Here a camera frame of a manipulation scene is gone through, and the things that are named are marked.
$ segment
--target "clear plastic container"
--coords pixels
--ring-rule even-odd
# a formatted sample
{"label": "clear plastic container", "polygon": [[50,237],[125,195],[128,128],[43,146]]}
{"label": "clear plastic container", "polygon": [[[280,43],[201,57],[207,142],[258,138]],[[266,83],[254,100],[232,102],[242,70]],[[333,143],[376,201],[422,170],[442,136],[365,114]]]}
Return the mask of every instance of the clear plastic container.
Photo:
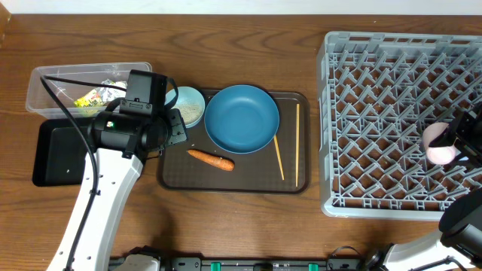
{"label": "clear plastic container", "polygon": [[[133,69],[151,72],[152,66],[147,62],[125,62],[37,67],[30,76],[25,104],[26,110],[38,113],[47,119],[66,118],[65,114],[42,86],[40,82],[42,75],[101,84],[107,79],[127,81],[129,73]],[[93,117],[105,109],[105,106],[92,108],[75,107],[74,101],[89,93],[94,89],[93,87],[53,81],[48,81],[47,83],[74,117]]]}

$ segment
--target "small bowl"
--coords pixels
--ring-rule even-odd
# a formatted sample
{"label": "small bowl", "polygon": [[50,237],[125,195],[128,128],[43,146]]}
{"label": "small bowl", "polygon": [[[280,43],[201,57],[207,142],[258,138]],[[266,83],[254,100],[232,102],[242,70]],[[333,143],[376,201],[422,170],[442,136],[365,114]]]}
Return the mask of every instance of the small bowl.
{"label": "small bowl", "polygon": [[[178,101],[173,108],[178,108],[180,110],[186,128],[191,128],[198,124],[203,118],[204,110],[206,109],[206,101],[204,100],[203,94],[193,87],[178,87],[178,90]],[[170,90],[166,94],[166,102],[164,105],[172,101],[174,97],[175,91]]]}

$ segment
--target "blue bowl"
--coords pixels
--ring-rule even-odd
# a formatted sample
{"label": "blue bowl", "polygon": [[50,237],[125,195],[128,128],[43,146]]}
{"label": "blue bowl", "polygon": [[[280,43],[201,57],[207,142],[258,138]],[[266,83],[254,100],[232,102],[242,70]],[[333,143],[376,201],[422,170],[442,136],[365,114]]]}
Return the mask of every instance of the blue bowl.
{"label": "blue bowl", "polygon": [[204,122],[211,140],[220,148],[249,154],[273,140],[279,111],[270,95],[257,87],[225,88],[208,103]]}

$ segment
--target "dish rack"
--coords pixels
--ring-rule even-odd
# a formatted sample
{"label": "dish rack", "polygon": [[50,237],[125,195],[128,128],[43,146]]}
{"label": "dish rack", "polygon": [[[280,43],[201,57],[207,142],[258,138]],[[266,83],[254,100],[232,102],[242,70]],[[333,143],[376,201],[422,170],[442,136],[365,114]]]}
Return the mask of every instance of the dish rack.
{"label": "dish rack", "polygon": [[426,159],[421,135],[482,102],[482,37],[329,32],[317,56],[322,211],[437,221],[482,169]]}

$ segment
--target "brown tray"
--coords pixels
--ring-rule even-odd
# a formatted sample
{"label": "brown tray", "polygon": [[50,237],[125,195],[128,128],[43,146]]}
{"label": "brown tray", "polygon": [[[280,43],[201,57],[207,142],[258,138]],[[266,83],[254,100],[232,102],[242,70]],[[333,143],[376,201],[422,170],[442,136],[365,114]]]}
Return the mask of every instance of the brown tray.
{"label": "brown tray", "polygon": [[[218,90],[204,90],[206,101]],[[278,144],[285,180],[276,157],[274,141],[252,154],[232,154],[208,137],[204,118],[188,129],[189,140],[165,150],[159,159],[157,180],[168,189],[247,193],[301,193],[310,182],[310,104],[300,93],[269,92],[279,109]],[[296,104],[300,104],[300,161],[295,185]],[[187,153],[196,149],[234,161],[232,172],[210,166]]]}

